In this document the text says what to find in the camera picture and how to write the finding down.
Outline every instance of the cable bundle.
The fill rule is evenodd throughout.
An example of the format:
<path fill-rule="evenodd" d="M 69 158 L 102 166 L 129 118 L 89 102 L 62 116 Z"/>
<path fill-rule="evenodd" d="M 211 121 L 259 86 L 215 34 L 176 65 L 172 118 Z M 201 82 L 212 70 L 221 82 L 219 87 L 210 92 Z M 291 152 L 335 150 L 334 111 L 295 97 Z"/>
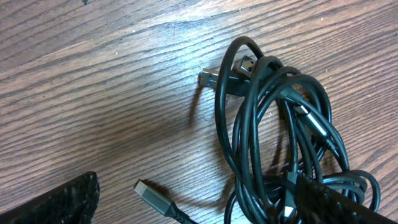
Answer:
<path fill-rule="evenodd" d="M 226 89 L 234 56 L 242 45 L 252 50 L 257 62 L 235 117 L 232 142 L 229 142 L 225 116 Z M 293 84 L 301 85 L 310 101 L 295 91 L 291 87 Z M 284 176 L 264 175 L 261 169 L 257 126 L 273 101 L 283 112 L 289 132 L 290 161 Z M 364 202 L 368 179 L 373 190 L 369 209 L 378 210 L 381 197 L 379 185 L 371 174 L 349 169 L 343 140 L 331 124 L 330 101 L 322 85 L 296 68 L 284 67 L 278 58 L 264 56 L 249 37 L 237 38 L 225 53 L 216 87 L 215 117 L 221 149 L 235 174 L 235 190 L 228 200 L 224 223 L 231 223 L 236 201 L 252 223 L 301 223 L 292 205 L 293 198 L 289 197 L 294 194 L 295 184 L 294 178 L 290 177 L 300 173 L 332 189 L 341 189 L 343 195 L 360 204 Z M 342 172 L 323 176 L 320 161 L 326 151 L 333 154 Z"/>

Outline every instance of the gray connector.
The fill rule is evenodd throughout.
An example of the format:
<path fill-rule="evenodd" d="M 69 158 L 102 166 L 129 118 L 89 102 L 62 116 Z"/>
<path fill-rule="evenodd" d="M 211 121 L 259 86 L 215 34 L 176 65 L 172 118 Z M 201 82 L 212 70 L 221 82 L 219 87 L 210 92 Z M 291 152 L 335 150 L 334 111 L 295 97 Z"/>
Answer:
<path fill-rule="evenodd" d="M 216 88 L 218 80 L 218 72 L 204 68 L 201 73 L 199 73 L 199 84 L 207 87 Z"/>
<path fill-rule="evenodd" d="M 324 140 L 329 138 L 329 132 L 311 111 L 307 110 L 304 106 L 295 106 L 294 110 L 298 114 L 298 118 L 301 122 L 305 124 L 314 135 Z"/>
<path fill-rule="evenodd" d="M 143 201 L 148 203 L 152 208 L 156 209 L 160 214 L 165 215 L 169 209 L 172 201 L 161 193 L 153 189 L 152 187 L 146 186 L 146 184 L 139 181 L 134 191 L 136 191 Z"/>
<path fill-rule="evenodd" d="M 245 55 L 245 56 L 243 56 L 242 60 L 240 60 L 234 64 L 233 69 L 236 70 L 237 72 L 241 72 L 241 73 L 245 74 L 246 76 L 248 76 L 250 78 L 255 63 L 256 63 L 256 61 L 254 59 Z"/>

